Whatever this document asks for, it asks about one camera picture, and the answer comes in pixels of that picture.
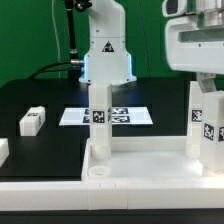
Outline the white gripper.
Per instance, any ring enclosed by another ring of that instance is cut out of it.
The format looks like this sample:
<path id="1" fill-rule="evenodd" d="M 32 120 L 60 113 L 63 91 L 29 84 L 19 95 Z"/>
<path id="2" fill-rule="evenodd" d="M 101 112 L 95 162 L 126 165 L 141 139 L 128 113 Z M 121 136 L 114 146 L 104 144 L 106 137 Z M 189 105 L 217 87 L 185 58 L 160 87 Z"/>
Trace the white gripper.
<path id="1" fill-rule="evenodd" d="M 165 50 L 172 70 L 197 72 L 201 91 L 216 91 L 214 73 L 224 74 L 224 26 L 198 28 L 196 16 L 170 19 Z"/>

